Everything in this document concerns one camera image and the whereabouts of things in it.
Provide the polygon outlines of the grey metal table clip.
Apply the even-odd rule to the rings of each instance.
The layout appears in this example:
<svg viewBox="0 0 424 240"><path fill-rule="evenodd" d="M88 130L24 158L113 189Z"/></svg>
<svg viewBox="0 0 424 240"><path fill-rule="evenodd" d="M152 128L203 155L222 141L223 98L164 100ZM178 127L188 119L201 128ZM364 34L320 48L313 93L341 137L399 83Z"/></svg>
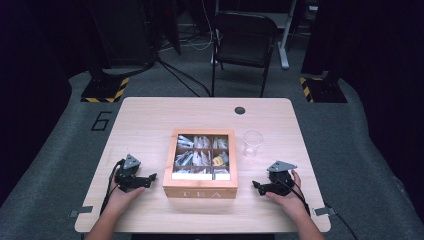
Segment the grey metal table clip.
<svg viewBox="0 0 424 240"><path fill-rule="evenodd" d="M68 215L69 218L77 218L80 214L91 213L93 207L92 206L82 206L78 209L72 209Z"/></svg>
<svg viewBox="0 0 424 240"><path fill-rule="evenodd" d="M316 216L332 216L336 214L336 211L331 207L314 208L313 213Z"/></svg>

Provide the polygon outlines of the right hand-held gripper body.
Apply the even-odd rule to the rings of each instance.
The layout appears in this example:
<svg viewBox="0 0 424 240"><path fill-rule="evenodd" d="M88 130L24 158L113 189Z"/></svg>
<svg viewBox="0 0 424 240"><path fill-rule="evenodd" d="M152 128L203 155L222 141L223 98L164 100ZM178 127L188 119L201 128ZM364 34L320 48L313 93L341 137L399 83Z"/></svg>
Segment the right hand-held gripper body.
<svg viewBox="0 0 424 240"><path fill-rule="evenodd" d="M289 174L290 170L296 168L296 165L283 161L276 161L268 168L269 184L264 187L265 192L273 192L280 196L286 196L291 192L294 186L294 180Z"/></svg>

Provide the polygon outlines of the pile of tea bags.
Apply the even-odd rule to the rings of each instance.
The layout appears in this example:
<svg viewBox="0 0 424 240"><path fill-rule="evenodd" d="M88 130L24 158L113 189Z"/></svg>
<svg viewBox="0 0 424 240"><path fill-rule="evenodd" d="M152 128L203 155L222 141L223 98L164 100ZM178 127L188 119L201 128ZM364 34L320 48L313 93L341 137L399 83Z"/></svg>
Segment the pile of tea bags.
<svg viewBox="0 0 424 240"><path fill-rule="evenodd" d="M228 136L179 134L171 177L175 180L230 180Z"/></svg>

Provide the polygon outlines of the white desk leg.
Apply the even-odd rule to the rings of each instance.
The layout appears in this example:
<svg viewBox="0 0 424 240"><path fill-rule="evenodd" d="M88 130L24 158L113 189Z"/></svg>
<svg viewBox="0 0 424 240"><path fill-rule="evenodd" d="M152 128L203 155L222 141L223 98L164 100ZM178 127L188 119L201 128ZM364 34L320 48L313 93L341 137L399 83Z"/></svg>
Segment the white desk leg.
<svg viewBox="0 0 424 240"><path fill-rule="evenodd" d="M296 7L296 3L297 3L297 0L290 0L289 11L287 13L283 13L283 25L282 25L283 34L282 34L281 41L278 43L280 64L283 70L289 69L289 61L287 57L286 45L287 45L287 40L290 33L292 20L294 17L294 10Z"/></svg>

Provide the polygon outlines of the light wooden table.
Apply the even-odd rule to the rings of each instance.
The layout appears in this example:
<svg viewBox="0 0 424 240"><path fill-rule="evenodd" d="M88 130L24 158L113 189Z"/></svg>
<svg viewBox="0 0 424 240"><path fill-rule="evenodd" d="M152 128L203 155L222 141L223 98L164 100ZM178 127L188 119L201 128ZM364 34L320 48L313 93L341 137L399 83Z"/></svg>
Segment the light wooden table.
<svg viewBox="0 0 424 240"><path fill-rule="evenodd" d="M244 107L243 115L235 113ZM171 135L176 129L230 129L235 133L238 191L234 199L168 198L162 184ZM258 131L263 144L255 157L243 154L243 136ZM281 208L260 196L252 181L264 183L277 160L296 165L309 207L323 207L314 170L290 100L286 98L127 97L123 100L100 158L78 232L89 231L99 217L108 179L117 161L131 154L143 175L157 173L151 188L137 198L116 226L124 233L282 233L292 221Z"/></svg>

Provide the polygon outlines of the black folding chair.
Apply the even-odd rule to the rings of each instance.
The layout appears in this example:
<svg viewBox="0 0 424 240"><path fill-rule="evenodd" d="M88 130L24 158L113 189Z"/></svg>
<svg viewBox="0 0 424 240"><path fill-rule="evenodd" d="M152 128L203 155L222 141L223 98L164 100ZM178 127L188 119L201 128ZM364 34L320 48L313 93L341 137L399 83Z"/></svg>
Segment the black folding chair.
<svg viewBox="0 0 424 240"><path fill-rule="evenodd" d="M215 95L216 65L260 68L263 96L278 27L269 17L241 12L220 12L212 21L211 95Z"/></svg>

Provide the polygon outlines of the clear glass cup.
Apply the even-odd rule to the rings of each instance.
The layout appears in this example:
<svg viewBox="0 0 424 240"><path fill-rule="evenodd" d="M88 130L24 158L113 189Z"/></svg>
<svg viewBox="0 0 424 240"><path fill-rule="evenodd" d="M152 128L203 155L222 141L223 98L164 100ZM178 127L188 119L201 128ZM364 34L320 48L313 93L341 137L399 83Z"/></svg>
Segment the clear glass cup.
<svg viewBox="0 0 424 240"><path fill-rule="evenodd" d="M250 130L244 134L243 141L244 141L243 154L246 157L255 157L258 149L263 144L263 136L258 131Z"/></svg>

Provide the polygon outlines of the wooden tea box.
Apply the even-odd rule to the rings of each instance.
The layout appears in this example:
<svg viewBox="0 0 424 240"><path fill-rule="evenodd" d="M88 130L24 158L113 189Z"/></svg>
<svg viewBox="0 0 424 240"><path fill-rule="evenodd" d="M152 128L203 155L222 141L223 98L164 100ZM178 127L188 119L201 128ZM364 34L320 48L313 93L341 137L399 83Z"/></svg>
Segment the wooden tea box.
<svg viewBox="0 0 424 240"><path fill-rule="evenodd" d="M171 177L173 157L176 152L177 137L179 134L193 135L227 135L229 138L229 157L231 179L217 180L175 180ZM163 189L168 198L211 198L234 199L238 190L237 160L235 147L235 133L233 130L201 130L178 129L171 135L171 146L165 168Z"/></svg>

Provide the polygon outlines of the striped black stand base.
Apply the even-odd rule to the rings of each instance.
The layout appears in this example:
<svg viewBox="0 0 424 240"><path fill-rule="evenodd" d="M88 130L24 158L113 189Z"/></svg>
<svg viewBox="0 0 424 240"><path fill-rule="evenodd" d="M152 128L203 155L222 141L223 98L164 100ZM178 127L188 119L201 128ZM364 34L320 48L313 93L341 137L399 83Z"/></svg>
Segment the striped black stand base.
<svg viewBox="0 0 424 240"><path fill-rule="evenodd" d="M81 94L80 101L90 103L118 102L128 82L128 78L112 78L102 81L91 80Z"/></svg>
<svg viewBox="0 0 424 240"><path fill-rule="evenodd" d="M322 78L301 78L306 100L311 103L346 103L347 99L337 83Z"/></svg>

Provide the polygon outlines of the person's left hand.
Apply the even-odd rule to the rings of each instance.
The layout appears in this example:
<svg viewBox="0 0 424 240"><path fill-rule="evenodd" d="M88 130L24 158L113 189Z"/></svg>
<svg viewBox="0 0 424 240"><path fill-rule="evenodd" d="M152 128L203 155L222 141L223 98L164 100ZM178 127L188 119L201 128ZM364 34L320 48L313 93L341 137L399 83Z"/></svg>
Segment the person's left hand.
<svg viewBox="0 0 424 240"><path fill-rule="evenodd" d="M145 191L144 187L139 187L131 190L130 192L124 192L119 189L118 184L112 181L112 189L109 193L109 201L105 207L104 212L107 215L119 217L129 207L131 202L135 200Z"/></svg>

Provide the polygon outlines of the person's right hand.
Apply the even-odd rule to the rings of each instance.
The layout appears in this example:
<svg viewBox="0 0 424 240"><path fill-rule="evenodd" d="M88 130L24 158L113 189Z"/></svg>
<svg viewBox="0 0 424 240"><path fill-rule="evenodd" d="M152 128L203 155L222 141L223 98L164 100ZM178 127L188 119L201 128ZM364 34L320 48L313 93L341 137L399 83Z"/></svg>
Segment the person's right hand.
<svg viewBox="0 0 424 240"><path fill-rule="evenodd" d="M286 196L280 196L272 192L267 192L265 196L282 207L283 212L294 222L303 222L310 220L310 215L308 214L305 205L301 198L303 193L301 192L301 179L298 173L295 170L291 171L292 176L294 177L295 186L293 191L287 194Z"/></svg>

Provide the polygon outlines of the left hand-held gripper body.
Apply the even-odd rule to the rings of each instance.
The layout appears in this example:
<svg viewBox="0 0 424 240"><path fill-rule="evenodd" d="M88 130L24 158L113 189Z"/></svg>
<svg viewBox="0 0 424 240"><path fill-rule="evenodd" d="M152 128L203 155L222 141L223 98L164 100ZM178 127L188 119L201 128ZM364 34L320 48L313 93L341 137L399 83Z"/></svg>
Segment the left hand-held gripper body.
<svg viewBox="0 0 424 240"><path fill-rule="evenodd" d="M130 190L143 187L142 184L147 177L137 177L141 162L128 154L125 159L118 162L118 170L115 174L114 181L118 184L120 190L128 192Z"/></svg>

